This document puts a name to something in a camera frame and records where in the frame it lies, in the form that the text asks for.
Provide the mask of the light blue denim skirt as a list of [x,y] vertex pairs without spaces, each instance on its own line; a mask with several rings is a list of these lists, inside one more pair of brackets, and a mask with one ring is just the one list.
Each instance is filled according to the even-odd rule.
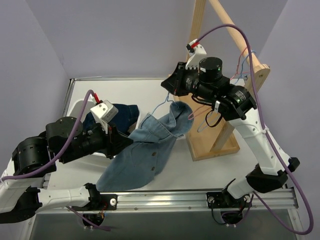
[[165,168],[177,139],[190,131],[191,107],[182,101],[170,104],[161,118],[147,114],[129,138],[133,143],[112,160],[96,183],[100,192],[123,192],[139,189]]

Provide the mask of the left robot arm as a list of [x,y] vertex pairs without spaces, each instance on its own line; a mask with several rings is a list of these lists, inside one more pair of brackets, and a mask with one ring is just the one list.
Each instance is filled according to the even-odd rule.
[[0,222],[23,222],[54,208],[98,210],[103,199],[93,183],[64,190],[47,190],[33,184],[55,172],[57,161],[66,164],[95,152],[112,159],[132,143],[113,123],[107,130],[99,123],[85,130],[79,119],[67,116],[47,124],[44,132],[18,144],[0,177]]

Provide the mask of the blue wire hanger front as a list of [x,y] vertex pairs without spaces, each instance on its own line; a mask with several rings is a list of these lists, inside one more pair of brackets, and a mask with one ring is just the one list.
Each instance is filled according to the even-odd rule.
[[[238,69],[238,72],[240,73],[241,70],[242,70],[242,62],[244,60],[244,57],[242,56],[241,59],[240,59],[240,64],[239,64],[239,69]],[[250,70],[248,69],[248,71],[245,71],[245,63],[246,61],[244,62],[243,64],[243,73],[242,73],[242,76],[240,77],[240,79],[238,80],[238,82],[236,83],[238,77],[240,76],[239,74],[233,78],[233,79],[230,79],[231,80],[231,83],[234,84],[234,85],[239,85],[239,82],[244,85],[246,83],[246,81],[248,80],[248,77],[251,75],[250,74]],[[213,112],[212,111],[208,111],[208,116],[205,116],[203,121],[200,123],[200,125],[198,126],[198,128],[196,129],[196,132],[197,133],[201,133],[204,129],[208,128],[208,124],[206,123],[206,120],[209,119],[209,124],[213,125],[214,123],[216,123],[220,117],[220,115],[218,114],[217,116],[215,116],[214,118],[212,118],[212,115],[213,115]]]

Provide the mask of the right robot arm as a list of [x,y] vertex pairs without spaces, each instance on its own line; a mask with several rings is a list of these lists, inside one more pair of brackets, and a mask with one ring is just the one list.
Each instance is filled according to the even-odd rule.
[[191,95],[195,102],[211,107],[240,133],[253,152],[257,160],[254,169],[244,178],[231,181],[221,192],[223,203],[232,207],[252,192],[268,193],[281,188],[300,161],[276,143],[261,122],[250,92],[231,84],[223,76],[222,67],[218,57],[203,58],[196,69],[188,69],[185,62],[179,62],[161,86],[174,96]]

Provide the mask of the dark blue denim skirt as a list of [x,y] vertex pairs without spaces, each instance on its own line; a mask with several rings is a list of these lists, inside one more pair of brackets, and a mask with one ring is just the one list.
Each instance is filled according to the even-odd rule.
[[[116,126],[118,132],[129,136],[131,133],[130,128],[137,123],[140,115],[138,106],[136,104],[126,105],[120,103],[114,103],[113,105],[118,109],[118,113],[112,118],[110,123]],[[97,125],[91,111],[85,116],[82,125],[84,132],[93,131]]]

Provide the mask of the pink wire hanger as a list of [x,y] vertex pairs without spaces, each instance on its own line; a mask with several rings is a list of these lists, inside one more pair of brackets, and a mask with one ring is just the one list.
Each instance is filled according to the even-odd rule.
[[[239,75],[237,81],[235,83],[237,83],[239,81],[239,79],[241,78],[241,76],[243,75],[243,65],[244,65],[244,62],[246,61],[247,57],[249,56],[248,54],[246,55],[246,57],[243,58],[243,61],[242,61],[242,64],[241,64],[241,71],[239,72],[239,66],[240,66],[240,60],[241,60],[241,57],[243,56],[244,52],[247,50],[247,47],[242,51],[242,53],[240,54],[239,58],[238,58],[238,62],[237,62],[237,66],[236,66],[236,72],[235,74],[231,77],[231,80],[234,79],[237,75]],[[198,107],[196,110],[194,110],[189,116],[188,116],[188,119],[189,120],[192,120],[194,119],[195,117],[197,117],[198,115],[204,113],[205,111],[207,111],[209,108],[201,111],[200,113],[197,113],[196,112],[205,107],[204,105],[201,105],[200,107]]]

